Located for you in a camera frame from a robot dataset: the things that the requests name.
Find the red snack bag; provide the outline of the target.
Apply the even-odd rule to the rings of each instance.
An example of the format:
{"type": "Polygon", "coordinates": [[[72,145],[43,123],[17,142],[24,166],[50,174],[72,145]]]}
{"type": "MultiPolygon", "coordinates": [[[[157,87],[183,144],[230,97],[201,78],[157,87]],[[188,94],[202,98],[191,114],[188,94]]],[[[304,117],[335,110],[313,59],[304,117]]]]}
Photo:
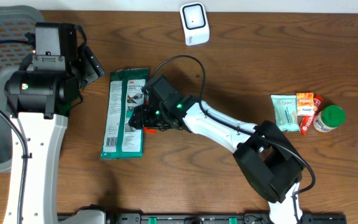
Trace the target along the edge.
{"type": "MultiPolygon", "coordinates": [[[[145,95],[145,104],[148,105],[148,103],[149,103],[149,97],[147,95],[145,95]]],[[[149,133],[149,134],[155,134],[156,133],[156,130],[152,129],[152,128],[144,127],[143,130],[144,130],[145,133],[149,133]]]]}

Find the green 3M wipes pack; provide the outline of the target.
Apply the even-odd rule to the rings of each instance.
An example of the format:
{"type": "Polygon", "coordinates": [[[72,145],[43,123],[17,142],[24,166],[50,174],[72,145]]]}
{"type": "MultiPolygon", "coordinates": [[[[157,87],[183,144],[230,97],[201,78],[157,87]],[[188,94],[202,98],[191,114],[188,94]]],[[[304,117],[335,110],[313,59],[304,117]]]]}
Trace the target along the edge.
{"type": "Polygon", "coordinates": [[[106,128],[102,159],[141,158],[143,130],[129,125],[136,106],[144,105],[142,87],[149,79],[147,68],[122,69],[111,72],[106,128]]]}

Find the light teal tissue pack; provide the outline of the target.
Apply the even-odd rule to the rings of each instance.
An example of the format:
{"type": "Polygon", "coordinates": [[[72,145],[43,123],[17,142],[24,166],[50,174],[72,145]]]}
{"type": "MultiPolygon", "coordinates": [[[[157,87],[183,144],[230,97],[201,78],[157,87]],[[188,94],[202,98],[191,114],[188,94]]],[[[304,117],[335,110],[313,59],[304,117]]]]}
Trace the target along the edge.
{"type": "Polygon", "coordinates": [[[281,131],[300,131],[295,95],[272,95],[276,125],[281,131]]]}

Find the small orange white box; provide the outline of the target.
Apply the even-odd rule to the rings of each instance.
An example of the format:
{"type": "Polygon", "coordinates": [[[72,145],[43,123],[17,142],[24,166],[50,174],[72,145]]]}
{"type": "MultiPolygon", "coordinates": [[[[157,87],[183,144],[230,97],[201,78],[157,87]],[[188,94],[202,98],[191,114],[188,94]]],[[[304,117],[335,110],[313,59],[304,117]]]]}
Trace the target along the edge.
{"type": "Polygon", "coordinates": [[[296,106],[298,116],[311,116],[314,111],[314,94],[313,93],[297,93],[296,106]]]}

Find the red stick sachet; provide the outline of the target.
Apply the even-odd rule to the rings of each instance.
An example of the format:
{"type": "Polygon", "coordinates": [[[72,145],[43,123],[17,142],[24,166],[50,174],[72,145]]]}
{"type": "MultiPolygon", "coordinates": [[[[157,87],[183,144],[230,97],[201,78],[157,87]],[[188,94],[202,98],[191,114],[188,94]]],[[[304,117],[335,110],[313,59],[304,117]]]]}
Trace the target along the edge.
{"type": "Polygon", "coordinates": [[[314,117],[316,116],[316,112],[318,111],[322,102],[323,102],[323,99],[319,95],[316,95],[314,97],[314,111],[313,111],[314,113],[313,113],[313,115],[304,116],[303,119],[301,120],[300,132],[301,132],[302,136],[304,136],[306,134],[307,130],[311,126],[311,124],[314,120],[314,117]]]}

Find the green lid white jar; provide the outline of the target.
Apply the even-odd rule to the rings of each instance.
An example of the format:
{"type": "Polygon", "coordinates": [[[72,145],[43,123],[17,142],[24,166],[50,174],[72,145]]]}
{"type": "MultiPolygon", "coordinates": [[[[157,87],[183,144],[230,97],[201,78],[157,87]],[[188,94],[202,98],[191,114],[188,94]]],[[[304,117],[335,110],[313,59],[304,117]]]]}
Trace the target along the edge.
{"type": "Polygon", "coordinates": [[[345,120],[344,110],[337,105],[330,105],[314,117],[313,126],[317,131],[327,133],[340,127],[345,120]]]}

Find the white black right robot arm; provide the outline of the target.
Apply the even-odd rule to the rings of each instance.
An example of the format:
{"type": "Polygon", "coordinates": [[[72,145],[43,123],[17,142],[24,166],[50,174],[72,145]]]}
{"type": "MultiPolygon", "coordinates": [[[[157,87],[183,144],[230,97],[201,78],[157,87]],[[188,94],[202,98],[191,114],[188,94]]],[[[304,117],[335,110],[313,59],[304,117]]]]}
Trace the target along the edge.
{"type": "Polygon", "coordinates": [[[273,223],[301,222],[296,196],[306,163],[274,123],[236,120],[199,97],[182,95],[164,76],[140,90],[148,102],[134,108],[132,129],[183,129],[218,143],[232,152],[250,186],[268,201],[273,223]]]}

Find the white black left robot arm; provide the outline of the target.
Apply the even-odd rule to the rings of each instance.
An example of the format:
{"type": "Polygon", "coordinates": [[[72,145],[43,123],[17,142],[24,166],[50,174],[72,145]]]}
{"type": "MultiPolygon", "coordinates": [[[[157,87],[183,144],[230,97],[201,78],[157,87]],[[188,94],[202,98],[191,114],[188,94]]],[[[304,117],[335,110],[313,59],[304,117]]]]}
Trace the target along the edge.
{"type": "Polygon", "coordinates": [[[60,149],[82,89],[104,75],[81,26],[39,22],[34,51],[5,84],[12,159],[5,223],[58,223],[60,149]]]}

